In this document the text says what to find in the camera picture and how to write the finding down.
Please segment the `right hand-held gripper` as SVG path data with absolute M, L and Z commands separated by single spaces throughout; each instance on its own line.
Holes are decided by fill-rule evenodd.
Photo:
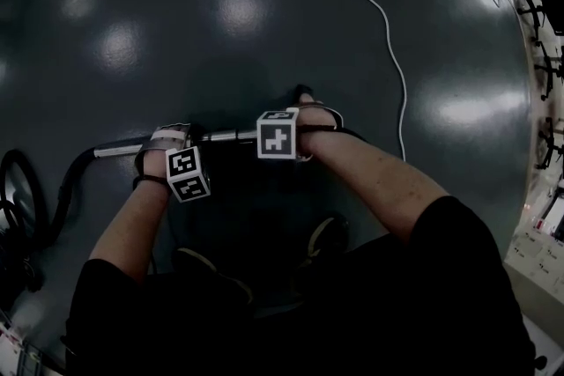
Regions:
M 297 85 L 293 92 L 293 104 L 315 101 L 313 90 Z M 256 147 L 260 159 L 296 159 L 297 107 L 286 110 L 266 111 L 256 120 Z

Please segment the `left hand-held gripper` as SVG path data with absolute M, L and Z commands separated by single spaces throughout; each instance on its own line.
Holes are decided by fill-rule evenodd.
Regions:
M 206 129 L 197 123 L 163 126 L 152 134 L 149 149 L 165 152 L 167 183 L 179 203 L 211 194 L 209 177 L 197 147 L 207 141 L 206 134 Z

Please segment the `person's right hand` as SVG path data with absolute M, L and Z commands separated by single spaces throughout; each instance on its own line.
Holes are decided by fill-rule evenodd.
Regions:
M 308 104 L 296 104 L 295 106 L 299 108 L 296 122 L 297 150 L 302 158 L 309 158 L 312 153 L 308 148 L 308 140 L 313 136 L 313 132 L 309 132 L 309 130 L 321 126 L 329 129 L 338 128 L 342 125 L 342 116 L 339 113 L 335 113 L 331 108 L 326 107 L 319 100 Z

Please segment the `person's left hand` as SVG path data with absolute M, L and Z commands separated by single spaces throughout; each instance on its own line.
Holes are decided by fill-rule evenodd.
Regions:
M 148 149 L 140 151 L 135 157 L 135 167 L 139 175 L 149 175 L 166 179 L 166 152 L 160 149 Z

